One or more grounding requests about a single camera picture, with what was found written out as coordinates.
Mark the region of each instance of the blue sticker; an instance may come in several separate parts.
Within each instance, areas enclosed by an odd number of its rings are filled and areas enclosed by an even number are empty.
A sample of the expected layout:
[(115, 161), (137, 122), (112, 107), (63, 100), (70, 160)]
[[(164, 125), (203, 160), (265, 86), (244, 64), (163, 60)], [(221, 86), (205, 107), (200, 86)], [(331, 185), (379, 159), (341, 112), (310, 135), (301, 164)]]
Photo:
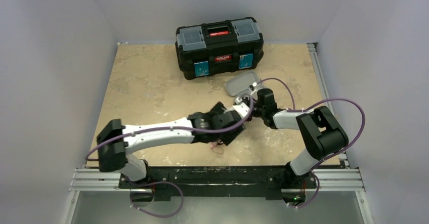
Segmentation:
[(195, 76), (208, 75), (208, 61), (195, 63), (194, 68), (195, 68)]
[(238, 64), (238, 69), (245, 69), (252, 67), (253, 63), (253, 54), (246, 54), (240, 56), (240, 64)]

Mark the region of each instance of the robotic arm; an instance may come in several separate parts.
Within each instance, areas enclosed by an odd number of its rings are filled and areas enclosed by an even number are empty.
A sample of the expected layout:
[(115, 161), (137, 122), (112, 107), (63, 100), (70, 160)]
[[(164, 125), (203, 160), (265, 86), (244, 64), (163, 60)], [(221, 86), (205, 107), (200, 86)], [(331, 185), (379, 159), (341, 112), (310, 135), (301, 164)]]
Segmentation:
[[(152, 125), (122, 125), (120, 119), (114, 119), (97, 136), (97, 142), (129, 133), (130, 136), (104, 145), (99, 149), (99, 168), (101, 172), (119, 171), (131, 181), (140, 181), (147, 176), (148, 165), (137, 159), (133, 152), (162, 145), (176, 143), (210, 143), (230, 144), (244, 129), (244, 125), (225, 133), (200, 133), (196, 131), (175, 129), (178, 126), (218, 130), (229, 127), (249, 113), (250, 100), (253, 100), (251, 117), (261, 118), (267, 127), (272, 129), (300, 130), (306, 148), (285, 166), (282, 182), (299, 182), (308, 176), (311, 169), (323, 158), (347, 146), (349, 139), (332, 115), (330, 110), (319, 107), (307, 112), (284, 110), (277, 107), (273, 91), (269, 88), (254, 90), (255, 97), (237, 97), (234, 105), (226, 108), (218, 102), (206, 113), (196, 112), (175, 121)], [(170, 130), (158, 130), (142, 133), (134, 132), (156, 127), (171, 127)]]
[(294, 181), (308, 174), (316, 164), (349, 143), (346, 132), (326, 106), (307, 112), (277, 108), (273, 91), (257, 91), (252, 116), (260, 117), (272, 129), (295, 129), (301, 132), (306, 148), (286, 165), (286, 178)]
[[(119, 171), (131, 181), (139, 181), (147, 175), (147, 163), (137, 159), (133, 152), (142, 149), (176, 143), (210, 143), (230, 144), (244, 129), (242, 125), (225, 133), (200, 133), (196, 131), (175, 129), (188, 127), (197, 129), (223, 129), (240, 121), (249, 113), (249, 106), (244, 102), (234, 104), (227, 109), (218, 102), (206, 113), (196, 112), (175, 121), (151, 125), (122, 125), (120, 119), (111, 120), (97, 136), (97, 143), (115, 136), (129, 133), (129, 137), (114, 141), (101, 147), (99, 168), (101, 172)], [(134, 132), (158, 127), (171, 127), (170, 130), (150, 131), (136, 135)]]

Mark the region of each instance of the toolbox lid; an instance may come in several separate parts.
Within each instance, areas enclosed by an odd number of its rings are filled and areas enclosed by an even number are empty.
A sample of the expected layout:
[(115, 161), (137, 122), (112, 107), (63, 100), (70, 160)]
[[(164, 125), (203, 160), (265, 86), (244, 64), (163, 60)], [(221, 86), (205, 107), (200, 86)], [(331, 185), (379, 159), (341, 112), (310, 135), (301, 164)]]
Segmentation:
[(176, 35), (177, 46), (182, 46), (183, 51), (192, 51), (206, 48), (201, 26), (181, 28)]
[(257, 23), (251, 19), (236, 20), (231, 22), (237, 34), (238, 42), (247, 42), (260, 39), (261, 32)]

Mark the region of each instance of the metal frame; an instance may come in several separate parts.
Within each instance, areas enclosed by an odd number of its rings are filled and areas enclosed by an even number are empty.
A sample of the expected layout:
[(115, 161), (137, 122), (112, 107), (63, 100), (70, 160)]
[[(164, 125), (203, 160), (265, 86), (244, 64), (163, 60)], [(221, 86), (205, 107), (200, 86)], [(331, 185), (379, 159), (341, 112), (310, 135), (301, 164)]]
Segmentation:
[[(314, 44), (308, 44), (311, 60), (319, 84), (322, 97), (329, 98), (326, 83), (320, 68), (317, 57), (316, 47)], [(328, 108), (334, 113), (332, 104), (327, 103)], [(371, 211), (365, 195), (365, 188), (359, 169), (350, 169), (347, 155), (339, 154), (340, 162), (344, 163), (345, 168), (322, 168), (316, 169), (315, 174), (320, 180), (320, 191), (353, 191), (356, 193), (356, 200), (359, 204), (360, 212), (365, 224), (374, 224)], [(62, 222), (71, 224), (80, 192), (103, 192), (103, 191), (130, 191), (128, 189), (119, 189), (119, 172), (104, 173), (98, 169), (76, 169), (72, 182), (70, 184), (69, 195), (67, 197), (66, 211), (63, 215)], [(299, 192), (296, 189), (285, 189), (282, 192)], [(150, 190), (133, 190), (133, 192), (150, 192)]]
[[(361, 175), (358, 169), (316, 169), (320, 180), (320, 191), (364, 191)], [(71, 183), (71, 192), (90, 191), (125, 191), (119, 189), (119, 172), (99, 172), (98, 169), (76, 169)], [(300, 189), (284, 189), (282, 192), (299, 192)], [(133, 192), (148, 192), (150, 189), (133, 189)]]

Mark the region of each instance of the floor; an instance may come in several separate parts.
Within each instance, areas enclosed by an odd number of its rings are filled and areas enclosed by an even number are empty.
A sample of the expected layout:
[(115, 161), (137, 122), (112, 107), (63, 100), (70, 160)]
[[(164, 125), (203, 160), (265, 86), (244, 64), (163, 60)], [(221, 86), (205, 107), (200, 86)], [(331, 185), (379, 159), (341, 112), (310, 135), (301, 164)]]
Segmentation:
[[(278, 77), (288, 84), (296, 107), (322, 99), (313, 64), (305, 44), (266, 44), (265, 55), (254, 70), (260, 78)], [(115, 118), (122, 124), (154, 124), (206, 112), (216, 102), (227, 107), (233, 98), (225, 83), (242, 71), (186, 80), (177, 65), (174, 45), (120, 45), (113, 65), (95, 136)], [(291, 107), (282, 84), (267, 81), (279, 108)], [(138, 151), (152, 166), (283, 165), (304, 148), (299, 131), (273, 130), (262, 120), (245, 124), (246, 130), (229, 146), (173, 144)], [(95, 137), (92, 147), (96, 145)], [(327, 164), (338, 164), (330, 159)], [(88, 166), (97, 165), (88, 162)]]

